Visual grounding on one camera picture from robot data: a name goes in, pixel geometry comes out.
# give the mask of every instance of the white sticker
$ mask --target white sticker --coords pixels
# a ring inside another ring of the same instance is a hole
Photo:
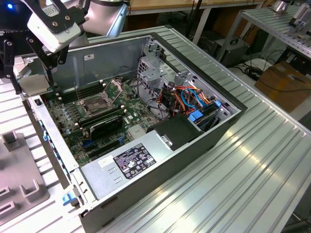
[[[85,60],[85,61],[92,60],[92,59],[94,59],[94,55],[93,55],[93,54],[85,55],[85,56],[84,56],[84,60]]]
[[[151,161],[153,161],[153,158],[148,159],[146,163],[150,163]]]
[[[292,53],[286,60],[287,63],[291,62],[295,55]]]
[[[113,162],[113,156],[109,155],[101,159],[100,161],[98,161],[98,164],[101,168],[103,168],[104,166],[107,166],[108,164],[111,164],[112,162]]]
[[[44,13],[46,13],[49,17],[52,17],[52,16],[55,16],[55,15],[58,15],[58,11],[57,9],[53,6],[53,5],[50,5],[50,6],[47,6],[45,8],[43,8],[43,11]]]

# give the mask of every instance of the blue cable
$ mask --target blue cable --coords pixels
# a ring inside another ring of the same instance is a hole
[[[183,95],[183,92],[184,92],[184,91],[185,91],[185,90],[182,90],[182,91],[181,91],[181,99],[182,99],[182,101],[184,102],[185,105],[187,105],[187,106],[193,108],[194,110],[196,110],[196,108],[195,108],[193,105],[188,104],[188,103],[186,102],[186,100],[185,100],[185,98],[184,98],[184,95]]]
[[[194,94],[194,96],[197,98],[197,100],[198,100],[203,106],[207,106],[207,104],[204,103],[204,101],[202,101],[202,100],[200,99],[200,97],[195,93],[195,91],[193,91],[193,90],[191,90],[191,89],[189,89],[189,88],[187,88],[187,89],[185,89],[185,90],[188,90],[188,91],[192,92],[192,93]],[[185,105],[187,105],[187,106],[193,108],[194,110],[196,110],[196,108],[195,108],[193,105],[188,104],[188,103],[186,102],[186,100],[185,100],[185,98],[184,98],[184,96],[183,96],[183,92],[184,92],[185,90],[182,90],[182,92],[181,92],[181,99],[183,100],[183,102],[184,102]]]
[[[206,106],[206,103],[204,103],[204,101],[201,100],[201,98],[195,93],[195,91],[193,91],[192,89],[188,89],[188,88],[187,88],[186,90],[191,91],[191,92],[194,94],[194,96],[197,98],[197,100],[198,100],[203,106]]]

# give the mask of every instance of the blue latch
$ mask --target blue latch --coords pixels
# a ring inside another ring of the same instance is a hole
[[[220,103],[220,101],[218,101],[218,100],[215,101],[215,104],[216,104],[216,106],[219,107],[219,108],[222,106],[222,103]]]
[[[120,144],[123,144],[123,139],[124,139],[124,135],[118,138]]]
[[[73,192],[69,192],[63,196],[63,206],[77,200],[75,194]]]
[[[195,121],[196,119],[199,119],[202,116],[203,116],[203,114],[199,110],[196,110],[196,111],[190,113],[189,118],[190,118],[190,120]]]
[[[44,141],[48,140],[48,135],[47,135],[47,131],[46,130],[43,132],[43,139],[44,139]]]

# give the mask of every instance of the wooden table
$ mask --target wooden table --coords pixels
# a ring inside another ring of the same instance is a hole
[[[261,8],[264,0],[204,0],[200,9],[204,9],[199,25],[196,29],[193,43],[197,44],[212,8],[257,5]],[[173,11],[188,11],[192,9],[192,0],[131,0],[131,14],[143,15]],[[247,31],[250,25],[247,25],[244,31]]]

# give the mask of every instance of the table leg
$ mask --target table leg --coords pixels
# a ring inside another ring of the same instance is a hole
[[[263,2],[262,2],[261,4],[258,4],[258,5],[256,6],[256,9],[260,9],[260,8],[262,7],[262,5],[263,5]],[[243,38],[243,37],[245,36],[245,34],[247,33],[247,31],[249,30],[249,28],[251,27],[251,25],[252,25],[251,22],[247,22],[247,25],[245,26],[245,28],[244,28],[243,32],[241,33],[240,37]]]
[[[267,51],[269,51],[271,45],[274,44],[276,38],[274,36],[272,36],[272,38],[269,40],[268,43],[266,43],[266,46],[262,49],[260,57],[263,58],[263,56],[266,54]]]
[[[208,7],[203,11],[202,17],[200,19],[199,25],[196,29],[196,32],[195,32],[195,35],[194,35],[194,38],[192,41],[194,44],[198,44],[198,42],[199,42],[199,39],[201,37],[202,31],[203,31],[203,28],[204,28],[205,23],[207,21],[210,10],[211,10],[211,7]]]
[[[225,53],[225,50],[227,49],[230,41],[232,40],[232,37],[233,37],[235,31],[237,30],[237,28],[238,28],[238,26],[239,26],[239,24],[241,22],[242,14],[243,14],[243,11],[240,11],[238,13],[238,16],[236,17],[235,21],[233,22],[233,25],[232,25],[232,27],[231,27],[231,29],[230,29],[230,31],[229,31],[229,33],[228,33],[224,43],[223,43],[223,45],[222,45],[222,48],[220,49],[220,51],[219,51],[219,53],[218,53],[218,55],[216,57],[217,61],[220,62],[220,60],[222,59],[222,57],[223,57],[223,55]]]

